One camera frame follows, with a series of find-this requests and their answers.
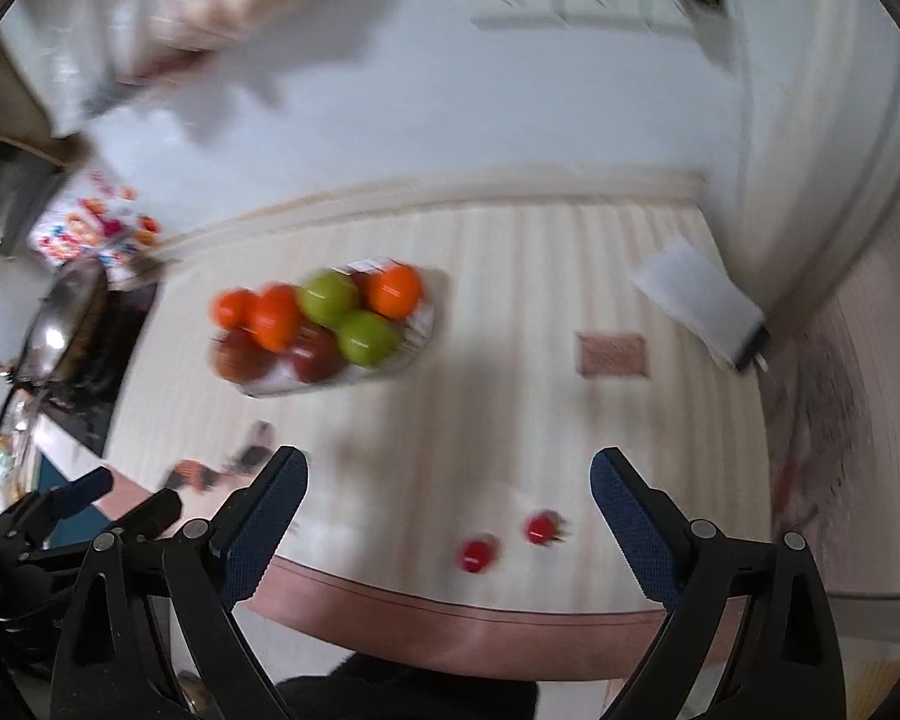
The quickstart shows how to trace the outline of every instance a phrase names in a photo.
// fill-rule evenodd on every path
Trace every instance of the cherry tomato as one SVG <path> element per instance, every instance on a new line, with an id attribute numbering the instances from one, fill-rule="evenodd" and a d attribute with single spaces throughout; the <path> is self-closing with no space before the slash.
<path id="1" fill-rule="evenodd" d="M 224 330 L 246 327 L 250 322 L 250 308 L 256 295 L 250 290 L 227 290 L 210 304 L 210 319 Z"/>
<path id="2" fill-rule="evenodd" d="M 527 520 L 523 529 L 527 541 L 532 544 L 549 544 L 559 541 L 560 515 L 556 512 L 539 512 Z"/>
<path id="3" fill-rule="evenodd" d="M 258 346 L 277 354 L 287 351 L 303 324 L 290 284 L 272 284 L 250 307 L 250 332 Z"/>
<path id="4" fill-rule="evenodd" d="M 463 544 L 457 562 L 468 574 L 479 574 L 487 570 L 497 557 L 497 541 L 493 536 L 471 538 Z"/>
<path id="5" fill-rule="evenodd" d="M 394 263 L 385 271 L 373 276 L 367 295 L 370 308 L 377 314 L 403 322 L 420 303 L 423 283 L 420 274 L 409 265 Z"/>

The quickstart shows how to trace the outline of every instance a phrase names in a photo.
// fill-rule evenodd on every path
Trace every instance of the red fruit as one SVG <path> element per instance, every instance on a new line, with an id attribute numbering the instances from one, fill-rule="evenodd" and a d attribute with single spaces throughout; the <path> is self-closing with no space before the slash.
<path id="1" fill-rule="evenodd" d="M 373 276 L 367 302 L 381 317 L 403 322 L 413 314 L 422 296 L 423 283 L 418 270 L 394 263 Z"/>
<path id="2" fill-rule="evenodd" d="M 523 528 L 524 536 L 532 544 L 549 544 L 559 541 L 560 515 L 556 512 L 539 512 L 527 520 Z"/>
<path id="3" fill-rule="evenodd" d="M 346 366 L 337 338 L 316 324 L 304 324 L 287 352 L 293 372 L 303 384 L 314 384 L 336 376 Z"/>
<path id="4" fill-rule="evenodd" d="M 250 332 L 266 351 L 287 351 L 302 323 L 296 290 L 290 284 L 271 284 L 250 300 Z"/>
<path id="5" fill-rule="evenodd" d="M 471 538 L 463 544 L 457 557 L 460 567 L 468 574 L 479 574 L 485 571 L 497 557 L 497 541 L 493 536 Z"/>

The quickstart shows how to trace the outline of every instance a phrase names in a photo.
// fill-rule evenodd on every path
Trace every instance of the white wall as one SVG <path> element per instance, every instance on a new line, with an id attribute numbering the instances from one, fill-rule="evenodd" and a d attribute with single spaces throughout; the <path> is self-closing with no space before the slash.
<path id="1" fill-rule="evenodd" d="M 810 1 L 735 0 L 757 141 L 804 53 Z M 556 161 L 707 170 L 720 234 L 737 194 L 742 66 L 689 37 L 482 31 L 453 0 L 321 0 L 90 132 L 178 229 L 399 173 Z"/>
<path id="2" fill-rule="evenodd" d="M 816 0 L 811 50 L 754 150 L 724 255 L 787 335 L 900 199 L 900 31 L 879 0 Z"/>

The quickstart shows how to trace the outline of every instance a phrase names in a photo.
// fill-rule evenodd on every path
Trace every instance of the kitchen counter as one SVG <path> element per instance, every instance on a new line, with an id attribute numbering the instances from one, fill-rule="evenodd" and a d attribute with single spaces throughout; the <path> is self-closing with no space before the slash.
<path id="1" fill-rule="evenodd" d="M 110 502 L 128 508 L 196 461 L 218 476 L 184 488 L 184 517 L 208 517 L 250 480 L 232 472 L 247 445 L 294 445 L 308 455 L 310 487 L 253 608 L 448 671 L 628 673 L 661 615 L 592 502 L 595 452 L 621 447 L 688 517 L 730 536 L 766 538 L 770 509 L 754 375 L 721 370 L 629 283 L 672 235 L 719 261 L 693 203 L 701 184 L 617 179 L 616 191 L 579 176 L 530 189 L 525 175 L 519 191 L 377 188 L 182 242 L 115 415 L 106 464 L 121 489 Z M 437 336 L 407 371 L 260 400 L 213 375 L 206 306 L 218 290 L 372 255 L 447 277 Z M 643 335 L 649 378 L 581 378 L 580 331 Z M 564 543 L 524 541 L 540 509 L 565 518 Z M 468 575 L 455 553 L 477 533 L 499 539 L 500 557 Z"/>

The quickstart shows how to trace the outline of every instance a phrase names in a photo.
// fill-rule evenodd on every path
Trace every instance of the dark cloth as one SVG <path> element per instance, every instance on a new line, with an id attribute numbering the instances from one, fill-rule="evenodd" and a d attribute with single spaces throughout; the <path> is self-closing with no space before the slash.
<path id="1" fill-rule="evenodd" d="M 538 699 L 536 683 L 454 677 L 366 655 L 276 689 L 293 720 L 533 720 Z"/>

